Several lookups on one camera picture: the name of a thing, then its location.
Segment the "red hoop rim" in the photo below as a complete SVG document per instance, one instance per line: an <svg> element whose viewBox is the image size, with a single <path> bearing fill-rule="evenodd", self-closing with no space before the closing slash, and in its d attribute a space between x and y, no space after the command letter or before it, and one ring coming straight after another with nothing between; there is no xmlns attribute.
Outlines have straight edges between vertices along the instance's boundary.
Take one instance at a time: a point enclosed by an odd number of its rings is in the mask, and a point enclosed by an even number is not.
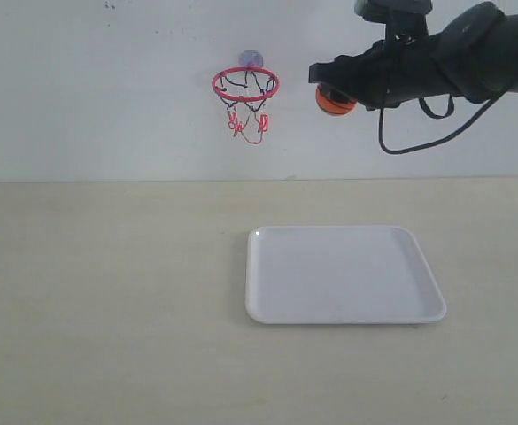
<svg viewBox="0 0 518 425"><path fill-rule="evenodd" d="M263 73L264 75L268 75L272 79L274 79L274 88L264 95L255 96L255 97L244 97L244 96L232 96L226 94L224 91L221 91L219 87L217 87L217 81L224 77L225 75L229 75L230 73L241 73L243 71L253 71L255 73ZM221 71L217 75L213 77L212 80L212 88L215 94L217 96L222 97L226 100L230 100L231 102L243 102L243 103L250 103L250 102L261 102L263 100L266 100L272 96L274 96L276 93L278 93L278 89L280 88L280 79L276 76L275 73L268 71L265 68L258 68L256 66L237 66L235 68L229 68L225 71Z"/></svg>

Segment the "table surface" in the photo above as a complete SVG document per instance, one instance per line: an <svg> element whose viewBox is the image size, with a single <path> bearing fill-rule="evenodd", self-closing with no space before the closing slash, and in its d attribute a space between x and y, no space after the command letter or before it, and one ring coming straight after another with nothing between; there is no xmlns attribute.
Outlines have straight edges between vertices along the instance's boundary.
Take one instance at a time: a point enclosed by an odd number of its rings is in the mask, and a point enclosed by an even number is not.
<svg viewBox="0 0 518 425"><path fill-rule="evenodd" d="M396 224L429 326L267 327L265 225ZM0 184L0 424L518 424L518 179Z"/></svg>

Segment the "robotic arm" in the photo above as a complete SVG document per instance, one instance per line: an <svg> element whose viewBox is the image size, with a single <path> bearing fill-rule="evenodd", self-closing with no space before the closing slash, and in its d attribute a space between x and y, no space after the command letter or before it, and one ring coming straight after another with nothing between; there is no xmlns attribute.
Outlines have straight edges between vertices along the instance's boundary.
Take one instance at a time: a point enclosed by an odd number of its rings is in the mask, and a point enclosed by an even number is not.
<svg viewBox="0 0 518 425"><path fill-rule="evenodd" d="M333 104L358 102L369 111L380 110L379 142L389 154L447 143L507 92L518 93L518 15L506 16L492 2L484 2L461 14L443 32L429 35L426 15L431 11L431 0L358 0L358 15L386 25L384 40L362 55L343 55L331 63L310 66L309 82L319 85L320 96ZM450 96L445 116L433 113L425 101L439 95ZM453 113L454 97L484 106L444 139L400 151L386 148L385 109L418 99L430 118L442 119Z"/></svg>

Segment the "wall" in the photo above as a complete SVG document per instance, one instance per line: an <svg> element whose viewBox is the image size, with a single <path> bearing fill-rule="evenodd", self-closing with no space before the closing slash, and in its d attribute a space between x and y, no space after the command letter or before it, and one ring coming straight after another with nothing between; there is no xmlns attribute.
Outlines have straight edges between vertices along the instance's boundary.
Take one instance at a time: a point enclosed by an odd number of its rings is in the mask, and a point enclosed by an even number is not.
<svg viewBox="0 0 518 425"><path fill-rule="evenodd" d="M430 29L472 3L436 0ZM518 0L496 3L518 12ZM518 174L518 96L454 143L405 158L379 151L374 112L319 112L308 66L361 53L383 34L352 4L0 0L0 181ZM230 137L210 90L212 76L247 48L261 50L282 79L272 130L254 147ZM392 112L391 144L448 133L475 109L458 104L448 123L425 119L413 104Z"/></svg>

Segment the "white plastic tray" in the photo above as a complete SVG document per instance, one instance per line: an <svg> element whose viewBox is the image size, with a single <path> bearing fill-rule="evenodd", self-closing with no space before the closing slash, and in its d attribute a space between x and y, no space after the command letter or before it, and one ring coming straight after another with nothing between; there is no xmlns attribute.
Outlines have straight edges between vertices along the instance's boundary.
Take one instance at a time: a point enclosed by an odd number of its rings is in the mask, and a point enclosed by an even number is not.
<svg viewBox="0 0 518 425"><path fill-rule="evenodd" d="M246 306L266 324L412 324L446 305L414 236L393 226L251 232Z"/></svg>

